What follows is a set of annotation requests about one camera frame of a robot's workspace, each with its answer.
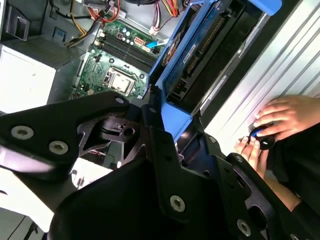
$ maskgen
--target motherboard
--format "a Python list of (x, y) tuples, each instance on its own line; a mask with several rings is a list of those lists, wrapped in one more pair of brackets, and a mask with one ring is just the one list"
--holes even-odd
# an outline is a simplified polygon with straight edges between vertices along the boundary
[(85, 56), (72, 98), (116, 91), (128, 100), (141, 99), (148, 73), (163, 50), (146, 46), (154, 41), (120, 21), (100, 27)]

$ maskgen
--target silver screw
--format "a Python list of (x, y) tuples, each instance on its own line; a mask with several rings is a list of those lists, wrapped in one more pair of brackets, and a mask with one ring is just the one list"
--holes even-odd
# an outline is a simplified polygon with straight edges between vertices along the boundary
[(15, 126), (11, 129), (12, 137), (20, 140), (27, 140), (35, 135), (34, 130), (28, 126)]
[(290, 237), (292, 240), (299, 240), (299, 238), (296, 235), (294, 235), (293, 233), (290, 234)]
[(116, 97), (115, 100), (120, 103), (123, 104), (125, 101), (123, 99), (121, 99), (120, 97)]
[(217, 140), (213, 136), (210, 136), (209, 139), (213, 144), (217, 142)]
[(154, 114), (157, 113), (157, 111), (156, 111), (154, 108), (152, 108), (152, 107), (150, 107), (149, 110), (150, 110), (151, 112), (153, 112)]
[(242, 163), (244, 161), (243, 158), (240, 156), (235, 156), (235, 158), (238, 160), (239, 163)]
[(249, 225), (242, 219), (238, 219), (238, 221), (236, 221), (236, 224), (238, 226), (238, 229), (247, 237), (251, 236), (251, 229), (249, 227)]
[(186, 209), (185, 202), (183, 201), (183, 199), (181, 197), (179, 197), (177, 195), (172, 195), (170, 197), (170, 205), (175, 211), (177, 211), (179, 213), (184, 212)]
[(63, 155), (68, 152), (69, 147), (63, 141), (52, 141), (49, 144), (49, 150), (54, 154)]

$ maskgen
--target finger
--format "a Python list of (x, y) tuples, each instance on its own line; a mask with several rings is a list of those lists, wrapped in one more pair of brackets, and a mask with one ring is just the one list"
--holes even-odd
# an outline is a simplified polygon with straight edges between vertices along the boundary
[(262, 179), (265, 178), (265, 174), (266, 174), (268, 154), (269, 154), (269, 150), (264, 150), (259, 155), (257, 173), (260, 175)]
[(241, 155), (244, 157), (245, 160), (249, 160), (249, 157), (251, 155), (251, 152), (254, 148), (256, 139), (254, 137), (251, 138), (250, 143), (245, 147), (245, 149), (242, 151)]
[(261, 118), (265, 115), (271, 114), (271, 113), (276, 113), (276, 112), (288, 110), (289, 107), (290, 106), (285, 103), (275, 103), (272, 105), (268, 105), (268, 106), (265, 106), (262, 109), (262, 111), (257, 114), (256, 118), (259, 119), (259, 118)]
[(259, 127), (276, 121), (288, 120), (289, 117), (290, 112), (288, 110), (277, 111), (260, 117), (257, 121), (253, 123), (253, 126)]
[(257, 140), (252, 141), (252, 142), (253, 142), (253, 147), (252, 147), (252, 151), (251, 151), (251, 154), (249, 156), (249, 159), (248, 159), (248, 163), (256, 171), (257, 170), (258, 161), (259, 161), (260, 142), (257, 141)]
[(291, 135), (296, 134), (296, 133), (297, 133), (297, 130), (295, 130), (295, 129), (290, 129), (290, 130), (282, 131), (282, 132), (279, 132), (279, 133), (275, 136), (275, 140), (276, 140), (276, 141), (280, 141), (280, 140), (286, 139), (286, 138), (288, 138), (288, 137), (290, 137)]
[(259, 155), (259, 164), (262, 166), (267, 164), (267, 158), (268, 158), (269, 150), (261, 151)]
[(280, 121), (275, 123), (274, 125), (263, 129), (259, 132), (257, 132), (257, 136), (258, 137), (264, 137), (264, 136), (269, 136), (269, 135), (274, 135), (274, 134), (278, 134), (284, 131), (287, 131), (289, 129), (290, 126), (288, 126), (288, 123), (285, 121)]
[(247, 136), (242, 138), (241, 142), (234, 149), (237, 154), (240, 154), (240, 155), (242, 154), (243, 150), (246, 148), (246, 145), (248, 143), (248, 139), (249, 138)]
[(288, 96), (283, 96), (283, 97), (279, 97), (279, 98), (273, 99), (265, 106), (270, 106), (270, 105), (273, 105), (273, 104), (285, 104), (285, 103), (288, 103), (289, 102), (288, 98), (289, 98)]
[(236, 149), (238, 147), (238, 145), (241, 143), (242, 138), (239, 138), (234, 145), (234, 149)]

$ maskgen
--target green circuit board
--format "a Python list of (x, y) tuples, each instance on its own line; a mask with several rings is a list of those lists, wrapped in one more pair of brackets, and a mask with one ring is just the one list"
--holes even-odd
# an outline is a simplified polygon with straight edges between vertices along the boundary
[(113, 57), (95, 46), (91, 46), (87, 55), (85, 66), (72, 98), (79, 98), (107, 91), (117, 91), (117, 88), (113, 89), (107, 84), (108, 82), (106, 82), (108, 71), (111, 68), (114, 68), (116, 73), (130, 76), (135, 80), (128, 95), (125, 95), (123, 92), (120, 93), (125, 95), (128, 100), (132, 98), (142, 99), (146, 91), (148, 77), (145, 72), (126, 64), (124, 61)]
[[(130, 45), (154, 59), (154, 61), (164, 49), (158, 47), (149, 51), (145, 44), (154, 40), (120, 21), (105, 24), (98, 30), (94, 44), (90, 46), (86, 53), (84, 67), (80, 72), (71, 98), (116, 91), (129, 101), (131, 99), (142, 99), (146, 92), (147, 72), (128, 64), (96, 45), (97, 42), (101, 42), (101, 39), (107, 36), (112, 36), (120, 43)], [(137, 44), (136, 38), (139, 38), (143, 44)]]
[[(111, 23), (106, 24), (104, 27), (100, 29), (98, 35), (104, 33), (108, 36), (113, 36), (120, 41), (126, 42), (129, 41), (128, 44), (133, 43), (133, 47), (138, 51), (149, 55), (150, 57), (157, 59), (159, 54), (164, 50), (163, 46), (157, 46), (156, 48), (147, 48), (146, 45), (154, 42), (155, 40), (152, 39), (150, 36), (135, 30), (134, 28), (128, 26), (127, 24), (121, 21), (114, 21)], [(135, 39), (139, 38), (141, 44), (137, 44)]]

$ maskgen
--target person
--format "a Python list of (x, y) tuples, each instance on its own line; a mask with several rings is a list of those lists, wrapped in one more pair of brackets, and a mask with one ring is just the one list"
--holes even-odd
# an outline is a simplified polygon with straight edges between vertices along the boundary
[[(290, 95), (269, 102), (256, 116), (258, 137), (274, 135), (275, 146), (260, 151), (254, 137), (239, 139), (242, 155), (307, 231), (320, 239), (320, 98)], [(276, 179), (266, 175), (272, 170)]]

